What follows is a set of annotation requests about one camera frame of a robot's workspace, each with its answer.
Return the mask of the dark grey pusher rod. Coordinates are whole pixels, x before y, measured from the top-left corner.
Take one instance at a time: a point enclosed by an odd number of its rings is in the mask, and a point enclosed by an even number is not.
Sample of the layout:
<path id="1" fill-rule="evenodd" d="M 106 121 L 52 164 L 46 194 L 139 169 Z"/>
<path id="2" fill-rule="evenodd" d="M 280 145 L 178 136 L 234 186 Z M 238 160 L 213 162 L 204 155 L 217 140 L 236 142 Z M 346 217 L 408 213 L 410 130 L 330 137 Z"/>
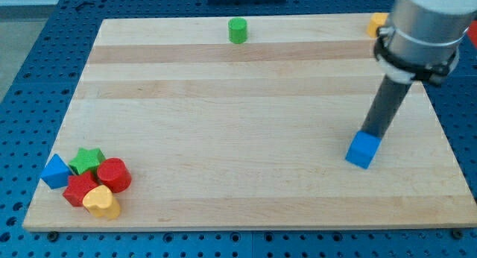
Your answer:
<path id="1" fill-rule="evenodd" d="M 384 76 L 361 126 L 361 131 L 381 139 L 390 127 L 410 88 L 410 84 L 397 83 L 387 75 Z"/>

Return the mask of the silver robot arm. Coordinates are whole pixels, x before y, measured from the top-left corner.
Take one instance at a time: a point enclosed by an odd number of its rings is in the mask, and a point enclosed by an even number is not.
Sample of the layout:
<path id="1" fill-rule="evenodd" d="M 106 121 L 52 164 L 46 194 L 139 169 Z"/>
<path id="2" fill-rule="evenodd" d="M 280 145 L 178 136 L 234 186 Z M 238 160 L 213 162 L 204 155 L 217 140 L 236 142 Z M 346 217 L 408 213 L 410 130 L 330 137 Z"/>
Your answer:
<path id="1" fill-rule="evenodd" d="M 373 49 L 385 76 L 361 131 L 382 138 L 415 81 L 440 86 L 459 61 L 476 0 L 395 0 Z"/>

